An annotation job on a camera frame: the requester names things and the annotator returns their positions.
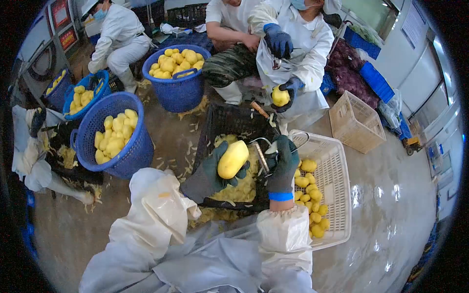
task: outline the sign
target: sign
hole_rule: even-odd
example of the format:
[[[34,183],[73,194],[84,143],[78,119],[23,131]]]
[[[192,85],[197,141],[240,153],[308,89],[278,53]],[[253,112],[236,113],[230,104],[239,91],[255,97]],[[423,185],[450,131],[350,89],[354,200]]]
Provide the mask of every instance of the sign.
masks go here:
[[[401,31],[410,43],[412,49],[422,40],[426,33],[427,21],[415,1],[412,1]]]
[[[67,6],[67,0],[57,0],[51,4],[52,21],[55,29],[71,22]]]
[[[73,45],[77,41],[75,30],[72,27],[70,27],[66,32],[64,32],[60,37],[59,37],[60,43],[62,44],[63,50],[67,50],[68,47]]]

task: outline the camouflage pants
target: camouflage pants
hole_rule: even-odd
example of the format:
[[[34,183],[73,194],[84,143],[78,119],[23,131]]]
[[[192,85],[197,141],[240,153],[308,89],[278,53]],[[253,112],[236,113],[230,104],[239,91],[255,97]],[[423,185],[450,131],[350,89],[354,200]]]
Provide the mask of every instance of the camouflage pants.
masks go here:
[[[244,44],[213,55],[202,67],[202,75],[214,88],[224,88],[234,81],[258,74],[256,53],[251,53]]]

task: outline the plastic apron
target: plastic apron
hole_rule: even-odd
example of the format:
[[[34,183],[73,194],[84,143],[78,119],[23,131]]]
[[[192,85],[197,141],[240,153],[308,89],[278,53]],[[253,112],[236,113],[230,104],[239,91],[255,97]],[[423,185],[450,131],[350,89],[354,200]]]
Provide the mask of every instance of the plastic apron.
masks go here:
[[[257,51],[257,68],[268,95],[272,93],[274,87],[284,84],[290,79],[292,73],[297,70],[298,65],[306,54],[318,43],[316,35],[324,25],[322,19],[319,19],[315,30],[307,29],[305,25],[295,19],[293,9],[288,1],[280,8],[280,13],[277,17],[282,31],[291,36],[293,46],[296,48],[291,53],[290,60],[282,59],[280,68],[273,70],[273,55],[270,53],[270,49],[267,47],[264,39],[261,40]],[[302,89],[299,89],[292,106],[285,112],[279,113],[278,117],[280,118],[280,123],[283,124],[292,122],[302,116],[299,119],[301,121],[300,125],[297,126],[304,128],[321,118],[328,108],[329,105],[320,89],[309,92],[303,92]]]

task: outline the wooden handle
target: wooden handle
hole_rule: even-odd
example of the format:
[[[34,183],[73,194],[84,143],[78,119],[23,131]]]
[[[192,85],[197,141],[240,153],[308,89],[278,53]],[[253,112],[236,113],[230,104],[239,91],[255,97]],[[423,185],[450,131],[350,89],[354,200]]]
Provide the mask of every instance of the wooden handle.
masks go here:
[[[259,106],[258,103],[252,101],[251,102],[251,106],[256,109],[262,116],[264,116],[266,119],[269,119],[270,116],[261,108],[261,106]]]

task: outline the blue round basket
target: blue round basket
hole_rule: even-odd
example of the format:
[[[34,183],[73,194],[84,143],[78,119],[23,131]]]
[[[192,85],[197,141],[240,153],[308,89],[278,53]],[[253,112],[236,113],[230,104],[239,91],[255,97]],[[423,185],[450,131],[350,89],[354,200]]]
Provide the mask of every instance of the blue round basket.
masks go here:
[[[87,90],[90,89],[90,78],[93,76],[93,74],[89,74],[86,77],[84,77],[82,80],[77,85],[70,85],[68,89],[65,91],[65,104],[62,107],[62,114],[64,114],[64,117],[68,121],[72,120],[79,120],[82,119],[85,114],[93,107],[94,104],[96,104],[100,99],[103,97],[109,96],[111,94],[111,87],[109,87],[109,73],[106,70],[100,70],[95,74],[99,79],[103,79],[98,83],[96,88],[94,89],[94,98],[83,108],[80,112],[73,114],[73,115],[66,115],[65,113],[70,112],[70,103],[73,101],[73,94],[74,88],[82,85],[85,87]],[[98,90],[99,86],[103,84],[101,87],[101,90],[99,93],[96,93]]]
[[[158,57],[163,55],[166,49],[179,49],[180,52],[184,49],[190,49],[200,53],[204,60],[207,60],[211,55],[206,49],[199,46],[174,45],[154,53],[145,61],[142,68],[143,75],[151,82],[158,101],[165,110],[181,113],[194,109],[200,104],[204,95],[204,80],[200,70],[195,68],[184,70],[176,73],[172,79],[156,78],[148,74],[151,65],[158,62]],[[194,74],[178,78],[178,76],[188,72],[194,72]]]
[[[138,113],[138,122],[129,142],[121,152],[104,164],[95,160],[94,136],[96,131],[104,133],[104,119],[132,109]],[[80,164],[86,169],[105,171],[123,179],[130,179],[141,168],[150,166],[153,160],[153,142],[144,124],[144,107],[140,99],[128,92],[117,92],[98,101],[85,115],[80,127],[73,129],[70,145],[76,151]]]
[[[70,72],[68,71],[68,68],[65,69],[66,73],[63,76],[63,78],[59,81],[57,86],[48,94],[45,96],[46,100],[48,100],[53,106],[55,106],[59,111],[60,109],[63,108],[63,105],[65,103],[64,99],[64,94],[67,90],[67,88],[72,85],[72,82],[70,81]],[[59,74],[54,78],[54,80],[51,81],[49,86],[47,88],[51,88],[53,82],[62,75],[61,70]]]

